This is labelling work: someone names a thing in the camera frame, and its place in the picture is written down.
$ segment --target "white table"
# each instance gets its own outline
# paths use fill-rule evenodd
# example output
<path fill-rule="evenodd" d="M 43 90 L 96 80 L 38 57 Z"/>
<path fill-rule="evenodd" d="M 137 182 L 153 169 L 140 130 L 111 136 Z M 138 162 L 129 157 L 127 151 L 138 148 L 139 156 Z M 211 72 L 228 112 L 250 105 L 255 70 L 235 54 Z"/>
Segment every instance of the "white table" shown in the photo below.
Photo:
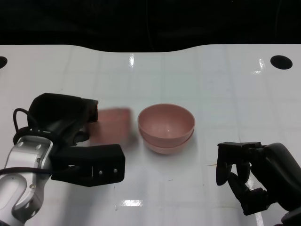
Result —
<path fill-rule="evenodd" d="M 274 55 L 294 65 L 279 70 Z M 174 103 L 190 110 L 196 129 L 178 155 L 138 143 L 124 150 L 118 184 L 81 187 L 48 181 L 39 213 L 27 226 L 272 226 L 285 211 L 244 216 L 228 184 L 215 182 L 217 144 L 281 142 L 301 164 L 301 46 L 208 45 L 169 53 L 108 53 L 76 46 L 0 46 L 0 166 L 15 133 L 12 112 L 38 95 L 99 100 L 99 108 Z M 25 115 L 18 116 L 21 126 Z M 251 176 L 250 187 L 260 187 Z"/>

